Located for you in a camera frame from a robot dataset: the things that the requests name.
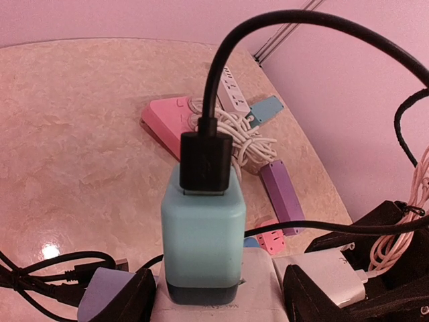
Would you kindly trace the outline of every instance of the black base of adapter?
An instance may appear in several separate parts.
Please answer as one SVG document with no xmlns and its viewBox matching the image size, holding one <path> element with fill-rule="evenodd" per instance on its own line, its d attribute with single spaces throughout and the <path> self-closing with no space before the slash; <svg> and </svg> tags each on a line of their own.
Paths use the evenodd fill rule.
<svg viewBox="0 0 429 322">
<path fill-rule="evenodd" d="M 226 288 L 177 287 L 167 282 L 173 302 L 180 305 L 225 305 L 237 294 L 238 284 Z"/>
</svg>

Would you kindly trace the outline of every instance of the white power strip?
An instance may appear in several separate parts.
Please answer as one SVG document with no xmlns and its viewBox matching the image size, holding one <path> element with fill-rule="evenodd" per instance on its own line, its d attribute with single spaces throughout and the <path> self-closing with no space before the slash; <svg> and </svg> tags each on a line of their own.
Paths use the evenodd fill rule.
<svg viewBox="0 0 429 322">
<path fill-rule="evenodd" d="M 221 102 L 222 108 L 226 112 L 236 113 L 243 117 L 250 113 L 249 105 L 231 74 L 231 71 L 226 66 L 223 68 L 217 96 Z"/>
</svg>

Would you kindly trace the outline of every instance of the coiled white cable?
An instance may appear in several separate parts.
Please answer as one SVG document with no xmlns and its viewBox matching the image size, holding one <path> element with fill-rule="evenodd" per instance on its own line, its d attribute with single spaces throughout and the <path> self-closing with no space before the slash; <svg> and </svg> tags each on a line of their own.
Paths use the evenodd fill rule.
<svg viewBox="0 0 429 322">
<path fill-rule="evenodd" d="M 423 208 L 429 199 L 429 147 L 423 153 L 420 163 L 414 171 L 411 185 L 409 206 Z M 419 219 L 416 213 L 407 213 L 398 223 L 409 223 Z M 386 273 L 410 246 L 414 232 L 403 233 L 398 236 L 381 236 L 373 245 L 370 252 L 369 277 Z"/>
<path fill-rule="evenodd" d="M 198 130 L 198 118 L 202 111 L 202 98 L 193 97 L 188 102 L 189 108 L 195 114 L 188 119 L 188 124 L 194 131 Z M 241 168 L 251 160 L 255 164 L 273 162 L 277 152 L 271 147 L 276 139 L 264 138 L 259 132 L 259 126 L 253 129 L 250 122 L 252 117 L 246 119 L 235 113 L 227 113 L 218 105 L 214 111 L 218 119 L 217 130 L 233 137 L 232 165 L 241 181 Z"/>
</svg>

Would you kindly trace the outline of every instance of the table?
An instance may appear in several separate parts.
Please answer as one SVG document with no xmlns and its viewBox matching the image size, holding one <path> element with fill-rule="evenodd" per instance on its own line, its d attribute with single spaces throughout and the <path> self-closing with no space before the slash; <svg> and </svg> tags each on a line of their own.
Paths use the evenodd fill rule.
<svg viewBox="0 0 429 322">
<path fill-rule="evenodd" d="M 138 39 L 63 40 L 0 50 L 0 247 L 19 266 L 78 250 L 127 258 L 134 271 L 162 253 L 160 203 L 177 161 L 139 125 L 153 99 L 202 96 L 216 46 Z M 249 104 L 280 97 L 243 49 L 228 66 Z M 292 178 L 307 219 L 350 223 L 286 107 L 261 133 Z M 243 172 L 247 229 L 274 218 L 257 176 Z M 322 231 L 286 238 L 303 252 Z M 62 265 L 50 274 L 70 269 Z M 73 308 L 41 299 L 53 311 Z M 48 321 L 0 289 L 3 321 Z"/>
</svg>

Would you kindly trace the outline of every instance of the white adapter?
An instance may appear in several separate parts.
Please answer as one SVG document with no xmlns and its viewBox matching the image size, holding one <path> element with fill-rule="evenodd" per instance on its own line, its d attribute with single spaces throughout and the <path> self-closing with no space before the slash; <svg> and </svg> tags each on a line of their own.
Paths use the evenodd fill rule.
<svg viewBox="0 0 429 322">
<path fill-rule="evenodd" d="M 336 248 L 295 256 L 274 258 L 280 285 L 289 265 L 298 265 L 340 308 L 365 299 L 364 271 L 354 271 L 343 253 Z"/>
<path fill-rule="evenodd" d="M 228 113 L 236 113 L 243 117 L 250 113 L 250 107 L 247 104 L 237 82 L 235 81 L 228 67 L 224 67 L 219 83 L 217 96 L 221 102 L 222 108 Z"/>
</svg>

